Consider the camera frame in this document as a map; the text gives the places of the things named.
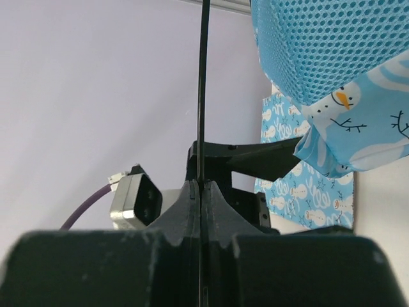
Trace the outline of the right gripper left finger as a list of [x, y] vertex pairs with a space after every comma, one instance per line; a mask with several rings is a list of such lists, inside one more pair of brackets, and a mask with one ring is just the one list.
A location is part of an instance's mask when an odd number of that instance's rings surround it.
[[1, 266], [2, 306], [199, 306], [195, 181], [150, 227], [23, 235]]

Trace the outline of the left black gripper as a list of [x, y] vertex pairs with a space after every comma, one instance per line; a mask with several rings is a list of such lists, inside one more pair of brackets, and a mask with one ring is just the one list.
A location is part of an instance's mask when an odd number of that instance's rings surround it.
[[[202, 234], [277, 235], [263, 192], [243, 191], [233, 186], [233, 173], [268, 181], [285, 177], [299, 162], [294, 156], [301, 138], [252, 145], [204, 143], [204, 190]], [[197, 141], [188, 150], [186, 180], [196, 181]]]

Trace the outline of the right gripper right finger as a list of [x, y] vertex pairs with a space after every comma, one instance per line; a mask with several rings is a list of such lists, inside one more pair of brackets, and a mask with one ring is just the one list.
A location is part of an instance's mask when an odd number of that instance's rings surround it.
[[406, 306], [380, 247], [345, 228], [265, 234], [224, 200], [201, 198], [202, 306]]

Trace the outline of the blue patterned pet tent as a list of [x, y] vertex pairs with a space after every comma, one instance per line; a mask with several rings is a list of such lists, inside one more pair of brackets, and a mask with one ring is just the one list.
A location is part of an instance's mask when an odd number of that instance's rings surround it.
[[261, 68], [309, 128], [294, 154], [337, 178], [408, 156], [407, 1], [252, 1]]

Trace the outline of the black tent pole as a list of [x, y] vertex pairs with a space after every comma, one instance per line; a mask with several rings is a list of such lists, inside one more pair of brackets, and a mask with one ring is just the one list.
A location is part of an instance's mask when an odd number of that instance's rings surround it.
[[197, 102], [197, 162], [196, 181], [199, 188], [199, 225], [200, 225], [200, 246], [199, 246], [199, 304], [207, 306], [207, 289], [204, 261], [206, 254], [203, 252], [202, 236], [202, 196], [205, 184], [205, 101], [206, 101], [206, 68], [208, 52], [208, 28], [210, 17], [210, 1], [202, 1], [201, 10], [201, 31], [199, 46], [199, 78], [198, 78], [198, 102]]

